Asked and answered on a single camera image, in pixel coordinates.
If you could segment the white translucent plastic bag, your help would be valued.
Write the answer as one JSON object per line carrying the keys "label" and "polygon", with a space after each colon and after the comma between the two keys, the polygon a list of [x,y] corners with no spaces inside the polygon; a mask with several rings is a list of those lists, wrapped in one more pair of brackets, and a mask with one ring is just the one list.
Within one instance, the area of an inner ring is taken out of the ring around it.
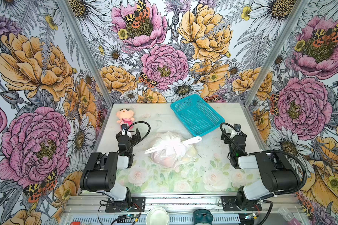
{"label": "white translucent plastic bag", "polygon": [[185,140],[178,133],[158,133],[152,141],[152,147],[145,154],[149,154],[154,163],[176,168],[196,160],[198,152],[194,145],[201,141],[202,137],[199,136]]}

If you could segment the teal plastic mesh basket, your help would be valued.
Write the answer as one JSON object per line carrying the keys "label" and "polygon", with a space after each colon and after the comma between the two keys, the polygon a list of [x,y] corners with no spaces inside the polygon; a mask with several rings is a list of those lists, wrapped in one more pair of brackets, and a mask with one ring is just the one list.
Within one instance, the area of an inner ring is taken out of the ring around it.
{"label": "teal plastic mesh basket", "polygon": [[192,136],[204,136],[225,122],[199,95],[190,95],[171,103],[171,109]]}

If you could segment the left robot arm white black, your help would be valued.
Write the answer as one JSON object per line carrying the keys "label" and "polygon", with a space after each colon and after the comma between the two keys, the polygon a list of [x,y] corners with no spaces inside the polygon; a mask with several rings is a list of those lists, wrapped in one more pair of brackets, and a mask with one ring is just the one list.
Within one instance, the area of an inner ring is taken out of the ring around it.
{"label": "left robot arm white black", "polygon": [[129,169],[133,164],[132,147],[141,140],[138,130],[121,131],[116,136],[118,152],[92,153],[80,178],[81,190],[102,193],[112,202],[131,204],[130,190],[116,181],[119,169]]}

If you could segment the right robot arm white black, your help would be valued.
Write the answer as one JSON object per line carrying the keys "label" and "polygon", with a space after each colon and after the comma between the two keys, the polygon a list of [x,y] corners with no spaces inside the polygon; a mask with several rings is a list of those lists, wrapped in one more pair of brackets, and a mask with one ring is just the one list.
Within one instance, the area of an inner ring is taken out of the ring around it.
{"label": "right robot arm white black", "polygon": [[304,164],[293,154],[278,150],[247,153],[247,136],[239,124],[230,125],[231,131],[220,124],[221,140],[229,147],[228,159],[238,170],[258,170],[260,179],[240,187],[235,196],[223,196],[220,204],[224,211],[249,211],[262,209],[266,199],[299,191],[306,183],[308,172]]}

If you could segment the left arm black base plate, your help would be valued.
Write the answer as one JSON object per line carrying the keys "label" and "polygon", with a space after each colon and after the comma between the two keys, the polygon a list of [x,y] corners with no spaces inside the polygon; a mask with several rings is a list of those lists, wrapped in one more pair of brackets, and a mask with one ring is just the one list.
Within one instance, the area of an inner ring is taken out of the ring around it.
{"label": "left arm black base plate", "polygon": [[106,205],[106,213],[143,213],[145,211],[146,198],[145,197],[131,197],[123,201],[116,201]]}

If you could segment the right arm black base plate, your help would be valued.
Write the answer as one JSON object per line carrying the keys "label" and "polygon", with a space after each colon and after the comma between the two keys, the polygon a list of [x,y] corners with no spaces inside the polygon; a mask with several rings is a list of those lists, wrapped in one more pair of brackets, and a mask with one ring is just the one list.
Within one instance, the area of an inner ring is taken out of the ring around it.
{"label": "right arm black base plate", "polygon": [[223,196],[218,202],[219,206],[222,206],[223,211],[261,211],[262,206],[260,201],[252,200],[238,200],[235,196]]}

